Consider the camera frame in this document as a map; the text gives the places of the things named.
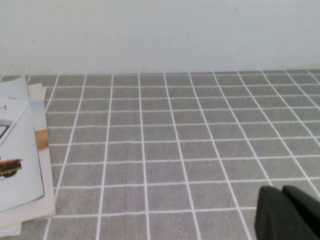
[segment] white wall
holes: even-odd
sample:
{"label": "white wall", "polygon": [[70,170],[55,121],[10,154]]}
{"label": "white wall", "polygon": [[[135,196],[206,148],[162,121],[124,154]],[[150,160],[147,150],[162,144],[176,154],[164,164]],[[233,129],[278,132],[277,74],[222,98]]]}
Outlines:
{"label": "white wall", "polygon": [[319,0],[1,0],[0,73],[320,67]]}

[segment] booklet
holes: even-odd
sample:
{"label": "booklet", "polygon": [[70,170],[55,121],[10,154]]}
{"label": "booklet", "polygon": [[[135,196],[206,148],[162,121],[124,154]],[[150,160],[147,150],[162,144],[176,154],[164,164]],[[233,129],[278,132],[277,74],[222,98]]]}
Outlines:
{"label": "booklet", "polygon": [[27,87],[24,77],[0,83],[1,97],[30,100],[33,115],[33,137],[39,155],[44,186],[42,198],[0,212],[0,236],[4,227],[12,227],[13,225],[18,227],[21,222],[54,215],[56,211],[45,111],[45,91],[46,89],[42,87],[41,83]]}

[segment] white grout line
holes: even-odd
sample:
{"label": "white grout line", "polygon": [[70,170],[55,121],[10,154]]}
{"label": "white grout line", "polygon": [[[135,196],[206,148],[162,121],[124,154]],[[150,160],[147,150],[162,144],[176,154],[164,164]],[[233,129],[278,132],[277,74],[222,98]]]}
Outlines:
{"label": "white grout line", "polygon": [[177,126],[176,126],[176,120],[175,120],[174,112],[173,112],[172,105],[171,105],[171,100],[170,100],[170,95],[169,95],[169,91],[168,91],[166,75],[163,74],[163,77],[164,77],[164,83],[165,83],[165,90],[166,90],[166,94],[167,94],[168,102],[169,102],[169,107],[170,107],[170,111],[171,111],[171,118],[172,118],[172,122],[173,122],[174,133],[175,133],[176,140],[178,142],[177,146],[178,146],[178,150],[179,150],[179,156],[180,156],[180,160],[181,160],[184,180],[186,182],[186,189],[187,189],[187,192],[188,192],[190,207],[191,207],[191,210],[192,210],[192,216],[193,216],[193,221],[194,221],[194,225],[195,225],[197,240],[202,240],[200,228],[199,228],[199,225],[198,225],[198,219],[197,219],[197,215],[196,215],[196,211],[195,211],[194,201],[193,201],[192,194],[191,194],[190,184],[189,184],[189,181],[188,181],[188,175],[187,175],[186,166],[185,166],[185,162],[184,162],[184,156],[182,154],[181,145],[179,143],[179,135],[178,135],[178,130],[177,130]]}
{"label": "white grout line", "polygon": [[107,170],[107,158],[108,158],[108,146],[109,146],[109,132],[110,132],[110,121],[111,121],[111,105],[112,105],[112,97],[113,97],[113,85],[114,85],[114,75],[111,76],[111,91],[110,91],[110,101],[109,101],[109,113],[107,119],[107,130],[105,136],[105,149],[104,149],[104,159],[103,159],[103,171],[102,171],[102,180],[100,186],[100,201],[99,201],[99,212],[98,212],[98,220],[96,225],[96,235],[95,239],[100,239],[100,230],[101,230],[101,217],[102,217],[102,209],[104,202],[104,192],[105,192],[105,181],[106,181],[106,170]]}
{"label": "white grout line", "polygon": [[51,103],[51,101],[52,101],[52,97],[53,97],[53,95],[54,95],[54,93],[55,93],[55,90],[56,90],[56,87],[57,87],[57,84],[58,84],[58,78],[59,78],[59,76],[60,76],[59,74],[56,76],[53,90],[52,90],[52,92],[51,92],[50,98],[49,98],[48,103],[47,103],[46,108],[45,108],[45,113],[47,113],[48,108],[49,108],[49,105],[50,105],[50,103]]}
{"label": "white grout line", "polygon": [[[218,80],[217,80],[217,77],[216,77],[216,75],[215,75],[214,73],[213,73],[213,76],[214,76],[214,79],[215,79],[215,81],[216,81],[216,83],[217,83],[217,85],[218,85],[218,87],[219,87],[219,90],[220,90],[221,94],[223,95],[223,97],[224,97],[225,100],[226,100],[226,103],[228,104],[229,108],[231,109],[231,107],[230,107],[230,105],[229,105],[229,103],[228,103],[228,101],[227,101],[227,99],[226,99],[226,96],[225,96],[225,94],[223,93],[223,91],[221,90],[221,88],[220,88],[220,86],[219,86],[219,82],[218,82]],[[190,74],[189,74],[189,78],[190,78],[190,81],[191,81],[191,84],[192,84],[192,87],[193,87],[193,82],[192,82],[192,79],[191,79]],[[196,93],[196,90],[195,90],[194,87],[193,87],[193,91],[194,91],[195,96],[197,97],[197,93]],[[231,185],[231,183],[230,183],[230,179],[229,179],[229,177],[228,177],[228,174],[227,174],[227,171],[226,171],[226,169],[225,169],[224,163],[223,163],[223,161],[221,160],[220,153],[219,153],[219,151],[218,151],[218,148],[217,148],[217,146],[216,146],[214,137],[213,137],[213,135],[212,135],[212,133],[211,133],[211,130],[210,130],[210,128],[209,128],[208,121],[207,121],[207,119],[206,119],[206,116],[205,116],[205,114],[204,114],[204,111],[202,110],[202,107],[201,107],[201,104],[200,104],[200,101],[199,101],[198,98],[197,98],[197,102],[198,102],[198,105],[199,105],[199,107],[200,107],[200,109],[201,109],[202,118],[204,119],[204,122],[206,123],[206,128],[207,128],[207,131],[208,131],[208,133],[209,133],[209,135],[210,135],[213,148],[214,148],[214,150],[215,150],[215,152],[216,152],[216,155],[217,155],[217,157],[218,157],[218,159],[219,159],[219,163],[220,163],[220,166],[221,166],[221,168],[222,168],[223,175],[224,175],[224,177],[225,177],[225,179],[226,179],[226,181],[227,181],[227,184],[228,184],[229,190],[230,190],[230,192],[231,192],[231,195],[232,195],[234,204],[235,204],[235,206],[236,206],[236,209],[237,209],[238,214],[239,214],[239,216],[240,216],[241,222],[242,222],[242,224],[243,224],[244,231],[245,231],[248,239],[249,239],[249,240],[252,240],[251,235],[250,235],[250,232],[249,232],[249,229],[248,229],[248,226],[247,226],[247,223],[246,223],[245,218],[244,218],[244,216],[243,216],[243,214],[242,214],[242,212],[241,212],[241,210],[240,210],[240,206],[239,206],[238,200],[237,200],[237,198],[236,198],[236,194],[235,194],[234,189],[233,189],[233,187],[232,187],[232,185]]]}
{"label": "white grout line", "polygon": [[141,147],[142,147],[142,164],[143,164],[143,182],[144,182],[144,202],[145,202],[145,222],[146,222],[146,239],[150,240],[150,219],[149,219],[149,200],[148,200],[148,187],[147,187],[147,168],[146,168],[146,153],[145,153],[145,136],[144,136],[144,123],[142,116],[142,100],[141,100],[141,83],[140,74],[138,74],[138,87],[139,87],[139,112],[140,112],[140,129],[141,129]]}
{"label": "white grout line", "polygon": [[[320,180],[320,176],[313,177],[287,177],[287,178],[270,178],[272,182],[299,182],[299,181],[307,181],[311,180]],[[266,178],[262,179],[235,179],[235,180],[202,180],[202,181],[189,181],[190,185],[198,185],[198,184],[245,184],[245,183],[267,183],[268,180]],[[154,183],[127,183],[127,184],[109,184],[104,185],[103,188],[111,189],[111,188],[137,188],[137,187],[151,187],[151,186],[176,186],[176,185],[186,185],[186,182],[154,182]],[[60,186],[61,189],[101,189],[101,185],[93,185],[93,186]]]}
{"label": "white grout line", "polygon": [[[54,89],[57,86],[58,78],[59,78],[59,75],[56,77],[55,84],[54,84]],[[80,110],[80,107],[81,107],[82,99],[84,97],[86,80],[87,80],[87,75],[84,76],[83,86],[82,86],[82,90],[81,90],[81,97],[80,97],[80,101],[79,101],[79,104],[78,104],[77,113],[76,113],[75,118],[74,118],[73,128],[72,128],[72,131],[71,131],[68,147],[66,149],[66,153],[65,153],[65,156],[64,156],[63,166],[62,166],[61,171],[60,171],[60,176],[59,176],[59,180],[58,180],[58,183],[57,183],[57,189],[56,189],[55,195],[54,195],[54,200],[55,201],[57,200],[57,197],[58,197],[59,188],[61,186],[62,178],[63,178],[63,175],[64,175],[64,171],[65,171],[65,168],[66,168],[66,163],[67,163],[69,152],[70,152],[71,143],[72,143],[74,132],[75,132],[75,129],[76,129],[76,123],[77,123],[77,120],[78,120],[79,110]],[[50,228],[50,225],[51,225],[51,221],[52,221],[52,218],[49,218],[48,222],[46,224],[46,227],[45,227],[43,240],[47,240],[48,233],[49,233],[49,228]]]}
{"label": "white grout line", "polygon": [[320,81],[315,77],[315,75],[313,73],[311,73],[309,70],[307,70],[307,72],[311,75],[311,77],[313,77],[313,79],[320,84]]}
{"label": "white grout line", "polygon": [[[266,75],[264,75],[265,79],[268,81],[268,83],[270,84],[268,78],[266,77]],[[282,101],[287,105],[287,102],[284,101],[284,99],[282,98],[282,96],[279,94],[279,92],[272,86],[273,90],[278,94],[278,96],[282,99]],[[309,134],[311,136],[313,136],[313,134],[310,132],[310,130],[306,127],[306,125],[300,120],[300,118],[296,115],[296,113],[290,109],[291,112],[293,113],[293,115],[299,120],[299,122],[305,127],[305,129],[309,132]],[[298,166],[298,168],[301,170],[302,174],[308,178],[308,182],[310,183],[310,185],[312,186],[313,190],[317,193],[317,195],[320,198],[320,193],[318,192],[318,189],[316,188],[316,186],[313,184],[313,182],[310,180],[310,177],[307,175],[307,173],[305,172],[305,170],[301,167],[300,163],[297,160],[297,157],[292,153],[292,151],[290,150],[290,148],[288,147],[288,145],[286,144],[286,142],[284,141],[284,139],[281,137],[281,135],[279,134],[278,130],[275,128],[275,126],[271,123],[270,119],[268,118],[268,116],[265,114],[265,112],[262,110],[262,113],[264,114],[264,116],[266,117],[266,119],[269,121],[269,123],[271,124],[272,128],[274,129],[275,133],[280,137],[280,140],[282,142],[282,144],[285,146],[286,150],[290,153],[290,155],[292,156],[294,162],[296,163],[296,165]],[[317,139],[313,136],[313,139],[315,140],[315,142],[319,145],[319,142],[317,141]]]}

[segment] gray tiled surface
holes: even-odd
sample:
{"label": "gray tiled surface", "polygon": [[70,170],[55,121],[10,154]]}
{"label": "gray tiled surface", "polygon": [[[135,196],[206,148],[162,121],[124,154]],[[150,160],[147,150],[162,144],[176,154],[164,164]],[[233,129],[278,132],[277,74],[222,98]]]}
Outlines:
{"label": "gray tiled surface", "polygon": [[319,199],[319,71],[26,79],[47,87],[57,213],[4,239],[254,240],[261,186]]}

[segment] gray tile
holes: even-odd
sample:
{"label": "gray tile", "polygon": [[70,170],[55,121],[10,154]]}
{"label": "gray tile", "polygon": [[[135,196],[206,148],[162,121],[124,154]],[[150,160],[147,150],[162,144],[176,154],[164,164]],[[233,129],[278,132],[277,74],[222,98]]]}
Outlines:
{"label": "gray tile", "polygon": [[143,134],[145,141],[176,140],[173,126],[144,126]]}
{"label": "gray tile", "polygon": [[213,159],[216,152],[211,141],[181,142],[184,159]]}
{"label": "gray tile", "polygon": [[65,237],[68,236],[67,238],[69,240],[95,240],[96,231],[96,217],[53,218],[49,228],[47,239],[65,239]]}
{"label": "gray tile", "polygon": [[238,75],[236,71],[215,71],[215,75]]}
{"label": "gray tile", "polygon": [[150,235],[152,240],[197,239],[195,222],[190,212],[151,214]]}
{"label": "gray tile", "polygon": [[145,168],[148,183],[185,182],[181,162],[147,162]]}
{"label": "gray tile", "polygon": [[262,74],[259,75],[242,75],[242,80],[246,85],[265,85],[268,84],[265,76]]}
{"label": "gray tile", "polygon": [[293,158],[260,159],[260,161],[271,179],[303,177]]}
{"label": "gray tile", "polygon": [[189,182],[226,180],[219,161],[185,161],[186,175]]}
{"label": "gray tile", "polygon": [[290,107],[313,107],[314,104],[306,96],[284,96]]}
{"label": "gray tile", "polygon": [[139,111],[140,102],[139,102],[139,99],[130,99],[130,100],[113,99],[111,103],[111,110],[112,111]]}
{"label": "gray tile", "polygon": [[101,218],[100,239],[146,240],[146,216],[123,215]]}
{"label": "gray tile", "polygon": [[267,122],[266,117],[259,109],[233,110],[233,112],[240,123]]}
{"label": "gray tile", "polygon": [[48,129],[48,138],[50,144],[67,144],[70,140],[71,128]]}
{"label": "gray tile", "polygon": [[141,143],[109,144],[107,161],[142,161],[142,145]]}
{"label": "gray tile", "polygon": [[160,185],[148,186],[149,210],[185,210],[190,209],[187,186]]}
{"label": "gray tile", "polygon": [[191,184],[191,195],[195,209],[232,208],[235,206],[228,184]]}
{"label": "gray tile", "polygon": [[199,109],[199,104],[196,98],[171,99],[170,102],[173,110]]}
{"label": "gray tile", "polygon": [[241,139],[244,137],[238,125],[210,125],[214,139]]}
{"label": "gray tile", "polygon": [[112,112],[110,125],[139,125],[140,112]]}
{"label": "gray tile", "polygon": [[165,79],[162,74],[142,74],[140,75],[141,86],[165,86]]}
{"label": "gray tile", "polygon": [[83,99],[109,99],[111,94],[110,87],[85,87]]}
{"label": "gray tile", "polygon": [[235,123],[236,120],[230,110],[203,111],[208,123]]}
{"label": "gray tile", "polygon": [[176,126],[176,130],[180,140],[210,139],[205,125]]}
{"label": "gray tile", "polygon": [[56,79],[57,79],[57,76],[55,75],[32,75],[30,78],[29,84],[41,83],[42,86],[44,87],[53,87],[56,83]]}
{"label": "gray tile", "polygon": [[92,145],[71,145],[68,163],[89,163],[89,162],[103,162],[105,158],[105,144]]}
{"label": "gray tile", "polygon": [[82,100],[80,111],[108,111],[109,100]]}
{"label": "gray tile", "polygon": [[297,121],[298,120],[289,108],[264,109],[263,111],[267,115],[267,117],[269,118],[269,120],[271,122]]}
{"label": "gray tile", "polygon": [[274,74],[266,74],[266,78],[269,80],[271,84],[295,84],[288,75],[274,75]]}
{"label": "gray tile", "polygon": [[318,105],[318,107],[320,106],[320,95],[319,96],[311,96],[310,97],[312,99],[312,101]]}
{"label": "gray tile", "polygon": [[196,214],[202,240],[247,239],[237,211],[209,211]]}
{"label": "gray tile", "polygon": [[233,109],[258,108],[252,97],[227,98],[227,101]]}
{"label": "gray tile", "polygon": [[296,84],[318,84],[311,75],[290,75]]}
{"label": "gray tile", "polygon": [[54,88],[53,87],[47,87],[46,91],[45,91],[45,99],[50,99],[51,98],[51,94],[53,92]]}
{"label": "gray tile", "polygon": [[243,85],[239,76],[237,75],[233,75],[233,76],[217,75],[216,80],[218,81],[220,86]]}
{"label": "gray tile", "polygon": [[58,185],[61,169],[62,166],[51,166],[53,187]]}
{"label": "gray tile", "polygon": [[139,88],[113,88],[112,90],[112,98],[113,99],[138,99],[139,98]]}
{"label": "gray tile", "polygon": [[53,99],[79,99],[82,87],[56,88],[53,92]]}
{"label": "gray tile", "polygon": [[277,95],[271,86],[248,86],[253,96]]}
{"label": "gray tile", "polygon": [[107,135],[106,127],[81,127],[75,128],[73,143],[105,142]]}
{"label": "gray tile", "polygon": [[320,110],[318,108],[299,108],[293,111],[302,121],[320,120]]}
{"label": "gray tile", "polygon": [[309,139],[285,139],[284,140],[294,155],[318,155],[320,147],[312,138]]}
{"label": "gray tile", "polygon": [[103,192],[102,212],[127,213],[145,210],[145,188],[143,186],[106,187]]}
{"label": "gray tile", "polygon": [[20,77],[24,77],[24,76],[21,76],[21,75],[3,76],[2,79],[1,79],[1,82],[8,82],[8,81],[11,81],[11,80],[18,79]]}
{"label": "gray tile", "polygon": [[309,86],[300,86],[302,88],[302,90],[307,94],[315,94],[315,95],[319,95],[320,93],[320,85],[309,85]]}
{"label": "gray tile", "polygon": [[279,139],[275,140],[250,140],[258,157],[289,156],[285,145]]}
{"label": "gray tile", "polygon": [[142,99],[141,108],[143,111],[170,110],[168,99]]}
{"label": "gray tile", "polygon": [[191,86],[188,75],[165,75],[166,84],[168,86]]}
{"label": "gray tile", "polygon": [[49,146],[52,164],[61,164],[65,160],[68,146]]}
{"label": "gray tile", "polygon": [[217,141],[215,145],[221,158],[253,157],[252,151],[245,140]]}
{"label": "gray tile", "polygon": [[55,203],[56,214],[97,214],[99,201],[100,189],[60,189]]}
{"label": "gray tile", "polygon": [[176,124],[204,124],[204,118],[200,111],[174,111]]}
{"label": "gray tile", "polygon": [[255,100],[261,106],[261,108],[286,107],[286,104],[279,96],[256,96]]}
{"label": "gray tile", "polygon": [[304,125],[314,136],[320,136],[320,122],[306,122]]}
{"label": "gray tile", "polygon": [[249,139],[276,138],[277,134],[269,123],[242,124],[242,129]]}
{"label": "gray tile", "polygon": [[223,166],[230,180],[265,179],[257,160],[224,160]]}
{"label": "gray tile", "polygon": [[113,76],[113,86],[138,86],[138,75],[115,75]]}
{"label": "gray tile", "polygon": [[141,88],[141,98],[167,98],[165,87],[148,87]]}
{"label": "gray tile", "polygon": [[194,86],[215,86],[217,82],[213,75],[191,75]]}
{"label": "gray tile", "polygon": [[222,97],[219,87],[194,87],[196,95],[200,97]]}
{"label": "gray tile", "polygon": [[65,166],[61,186],[98,186],[101,185],[102,165]]}
{"label": "gray tile", "polygon": [[145,160],[174,160],[180,159],[176,142],[145,143]]}
{"label": "gray tile", "polygon": [[303,95],[304,93],[295,85],[288,86],[274,86],[275,90],[280,95]]}
{"label": "gray tile", "polygon": [[60,75],[57,86],[82,86],[85,81],[84,75]]}
{"label": "gray tile", "polygon": [[67,127],[75,123],[75,113],[47,113],[46,123],[50,127]]}
{"label": "gray tile", "polygon": [[255,230],[256,210],[242,210],[242,215],[252,240],[257,240]]}
{"label": "gray tile", "polygon": [[108,164],[105,185],[143,184],[144,168],[142,163]]}
{"label": "gray tile", "polygon": [[310,136],[306,128],[299,122],[295,123],[274,123],[273,126],[281,137],[307,137]]}
{"label": "gray tile", "polygon": [[111,86],[111,75],[87,75],[86,86]]}
{"label": "gray tile", "polygon": [[307,70],[304,69],[292,69],[292,70],[286,70],[288,74],[308,74]]}
{"label": "gray tile", "polygon": [[168,87],[170,98],[195,98],[192,87]]}
{"label": "gray tile", "polygon": [[265,74],[286,74],[284,70],[265,70]]}
{"label": "gray tile", "polygon": [[107,112],[80,112],[76,120],[77,126],[107,126],[108,113]]}
{"label": "gray tile", "polygon": [[143,124],[173,124],[171,113],[163,112],[143,112]]}
{"label": "gray tile", "polygon": [[221,87],[226,97],[249,96],[249,92],[244,86]]}
{"label": "gray tile", "polygon": [[141,141],[139,126],[110,127],[109,142]]}
{"label": "gray tile", "polygon": [[295,186],[298,189],[304,191],[305,193],[309,194],[311,197],[315,198],[316,200],[320,200],[317,193],[311,186],[311,184],[307,180],[299,180],[299,181],[272,181],[274,187],[278,189],[282,189],[285,185]]}
{"label": "gray tile", "polygon": [[231,185],[240,207],[256,207],[260,188],[269,184],[266,181],[234,182]]}
{"label": "gray tile", "polygon": [[200,98],[202,109],[228,109],[228,104],[224,98]]}

